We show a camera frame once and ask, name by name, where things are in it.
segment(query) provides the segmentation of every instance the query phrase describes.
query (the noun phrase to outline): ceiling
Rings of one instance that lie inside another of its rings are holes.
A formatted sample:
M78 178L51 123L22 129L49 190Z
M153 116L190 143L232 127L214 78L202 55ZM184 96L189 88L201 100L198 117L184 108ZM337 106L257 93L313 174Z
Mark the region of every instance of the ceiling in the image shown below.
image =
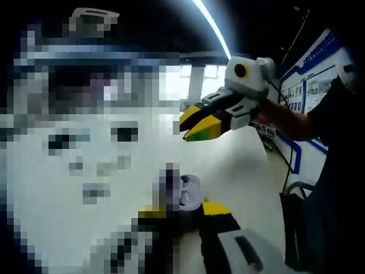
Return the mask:
M232 54L252 58L271 57L279 75L287 71L327 27L323 10L311 8L306 24L284 64L294 38L302 26L308 6L292 2L202 0L225 38ZM104 1L97 5L62 5L24 7L6 20L3 33L13 40L8 52L18 45L19 31L28 23L42 23L43 36L61 37L62 24L76 7L87 6L115 11L118 24L104 43L127 46L129 50L196 53L214 51L224 56L222 46L212 28L191 0Z

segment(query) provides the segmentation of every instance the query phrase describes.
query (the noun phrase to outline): white wall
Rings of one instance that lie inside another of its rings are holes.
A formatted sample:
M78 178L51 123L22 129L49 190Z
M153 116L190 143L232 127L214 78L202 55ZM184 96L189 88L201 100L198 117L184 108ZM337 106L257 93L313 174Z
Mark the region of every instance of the white wall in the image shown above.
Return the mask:
M303 61L305 58L324 40L324 38L329 34L329 30L325 30L323 34L316 40L316 42L308 49L308 51L304 54L304 56L294 65L294 66L303 66ZM323 60L322 62L318 63L314 68L310 69L309 71L303 73L302 75L298 73L294 73L289 78L285 79L282 82L281 90L287 94L289 89L292 90L292 87L303 87L303 83L305 82L306 85L306 92L309 90L309 83L313 81L313 79L319 80L326 80L326 79L333 79L337 76L335 68L329 67L335 64L335 61L338 58L342 58L344 56L344 49L339 49L333 55L329 56L327 59ZM302 112L306 113L308 110L313 108L317 105L321 99L323 98L324 94L318 94L316 96L312 96L311 98L306 96L305 106L302 106ZM314 141L315 143L319 144L320 147L327 149L321 142ZM287 161L290 159L290 151L291 147L283 141L280 137L276 137L275 144L286 158ZM319 150L318 148L314 147L309 142L294 142L297 144L301 149L301 158L300 158L300 166L299 166L299 175L300 177L309 180L310 182L316 182L321 174L321 170L323 168L324 162L326 160L326 153ZM296 160L296 153L293 153L293 161L291 167L294 169L295 167L295 160Z

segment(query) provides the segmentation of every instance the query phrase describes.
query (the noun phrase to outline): wall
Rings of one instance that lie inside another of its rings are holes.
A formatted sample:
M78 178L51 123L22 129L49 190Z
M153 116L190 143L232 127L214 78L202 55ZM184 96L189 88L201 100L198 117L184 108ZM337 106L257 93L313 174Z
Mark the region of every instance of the wall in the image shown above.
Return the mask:
M336 38L325 30L280 81L281 91L288 97L290 107L297 103L297 107L292 107L293 111L307 113L321 101L330 87L330 81L337 76L335 61L344 56L345 51ZM318 180L327 155L327 147L319 139L295 142L278 132L274 141L287 161L293 148L291 167L295 174L312 184Z

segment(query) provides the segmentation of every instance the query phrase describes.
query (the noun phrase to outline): floor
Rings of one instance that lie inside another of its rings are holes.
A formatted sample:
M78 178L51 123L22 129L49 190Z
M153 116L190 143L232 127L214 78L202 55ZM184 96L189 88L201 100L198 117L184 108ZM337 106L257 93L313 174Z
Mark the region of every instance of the floor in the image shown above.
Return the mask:
M277 185L278 193L282 191L282 187L287 174L287 165L282 159L275 146L273 150L266 150L268 162L273 174L280 183ZM205 273L204 263L200 252L200 237L197 232L191 232L181 239L178 249L178 259L175 262L174 273L179 274L202 274Z

